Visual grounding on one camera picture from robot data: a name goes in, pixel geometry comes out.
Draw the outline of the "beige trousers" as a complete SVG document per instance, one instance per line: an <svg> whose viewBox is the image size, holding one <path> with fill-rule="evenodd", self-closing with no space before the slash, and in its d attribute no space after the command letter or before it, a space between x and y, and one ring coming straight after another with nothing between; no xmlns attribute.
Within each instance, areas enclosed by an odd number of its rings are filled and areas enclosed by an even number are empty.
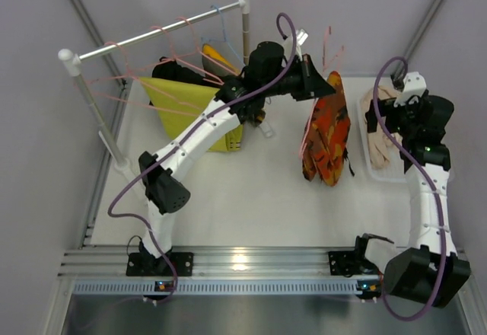
<svg viewBox="0 0 487 335"><path fill-rule="evenodd" d="M391 87L379 85L377 89L377 96L382 100L397 97L399 92ZM373 98L373 89L371 88L361 99L360 107L362 120L367 126L368 121L365 114L369 111L371 101ZM368 141L368 152L371 166L374 170L386 168L391 162L392 149L395 145L387 138L384 131L377 126L377 131L373 133L366 133Z"/></svg>

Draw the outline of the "pink hanger of orange trousers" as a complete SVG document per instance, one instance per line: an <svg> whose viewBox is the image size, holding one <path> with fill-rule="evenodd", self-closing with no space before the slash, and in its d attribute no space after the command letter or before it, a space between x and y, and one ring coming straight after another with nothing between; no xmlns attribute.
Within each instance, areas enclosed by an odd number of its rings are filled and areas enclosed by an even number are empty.
<svg viewBox="0 0 487 335"><path fill-rule="evenodd" d="M311 112L308 116L307 122L304 127L304 134L301 141L301 146L299 148L298 156L300 159L303 158L303 154L306 148L307 142L307 135L309 133L310 124L311 124L311 117L313 116L314 108L316 106L317 101L330 94L334 94L332 91L332 87L329 85L328 81L326 80L323 73L326 71L326 46L328 42L328 38L331 35L331 26L328 26L323 33L323 54L322 54L322 67L323 71L319 73L311 60L309 54L304 54L301 58L303 62L303 66L299 66L298 68L304 72L304 96L310 97L313 101Z"/></svg>

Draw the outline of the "orange camouflage trousers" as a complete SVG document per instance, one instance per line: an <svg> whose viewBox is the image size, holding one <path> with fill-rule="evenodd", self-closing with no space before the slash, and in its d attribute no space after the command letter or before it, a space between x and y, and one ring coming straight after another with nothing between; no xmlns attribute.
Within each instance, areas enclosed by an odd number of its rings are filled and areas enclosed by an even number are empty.
<svg viewBox="0 0 487 335"><path fill-rule="evenodd" d="M341 75L332 71L327 82L336 93L321 97L314 104L304 131L301 166L306 180L318 177L328 187L334 187L349 160L351 120Z"/></svg>

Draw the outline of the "pink hanger of beige trousers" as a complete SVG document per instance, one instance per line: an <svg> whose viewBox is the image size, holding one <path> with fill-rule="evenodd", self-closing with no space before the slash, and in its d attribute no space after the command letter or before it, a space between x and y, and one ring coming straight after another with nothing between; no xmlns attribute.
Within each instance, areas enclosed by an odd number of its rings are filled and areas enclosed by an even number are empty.
<svg viewBox="0 0 487 335"><path fill-rule="evenodd" d="M99 77L99 78L91 79L91 80L87 81L87 84L89 86L92 86L92 85L95 85L98 83L114 81L116 83L120 82L121 83L120 86L122 88L125 88L128 85L129 81L131 81L131 82L137 81L141 85L143 85L141 77L139 75L135 74L129 65L128 53L125 51L124 47L120 46L118 43L113 42L113 41L105 42L104 46L115 46L115 48L118 49L122 53L123 60L125 63L126 72L123 74L119 74L119 75L115 74L114 76L110 76L110 77ZM105 97L107 99L117 101L117 102L121 102L124 104L134 104L134 105L137 105L139 107L143 107L145 109L156 110L156 111L162 111L163 110L160 107L154 106L151 101L149 101L147 104L142 104L141 102L133 102L133 101L123 100L121 97L110 96L107 93L101 93L99 91L95 91L94 94L96 96Z"/></svg>

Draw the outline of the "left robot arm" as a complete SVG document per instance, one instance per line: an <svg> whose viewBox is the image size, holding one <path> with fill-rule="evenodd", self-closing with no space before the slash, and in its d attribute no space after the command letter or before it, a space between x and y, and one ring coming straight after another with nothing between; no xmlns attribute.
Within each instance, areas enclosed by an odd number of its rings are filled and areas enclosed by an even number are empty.
<svg viewBox="0 0 487 335"><path fill-rule="evenodd" d="M150 227L138 251L129 257L128 275L160 276L169 269L164 256L172 249L175 213L190 198L181 181L221 137L254 118L268 97L289 94L296 101L306 101L335 93L308 54L286 55L279 43L261 42L243 74L227 80L175 140L154 154L140 155Z"/></svg>

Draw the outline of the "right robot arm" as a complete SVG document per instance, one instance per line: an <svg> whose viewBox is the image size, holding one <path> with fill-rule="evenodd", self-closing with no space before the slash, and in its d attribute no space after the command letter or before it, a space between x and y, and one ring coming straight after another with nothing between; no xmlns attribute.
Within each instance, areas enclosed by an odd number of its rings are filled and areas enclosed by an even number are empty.
<svg viewBox="0 0 487 335"><path fill-rule="evenodd" d="M471 275L458 257L447 211L450 151L442 142L454 112L446 98L412 94L405 100L371 100L368 133L381 131L399 149L409 191L410 230L406 249L390 239L363 234L363 255L383 275L386 294L445 307Z"/></svg>

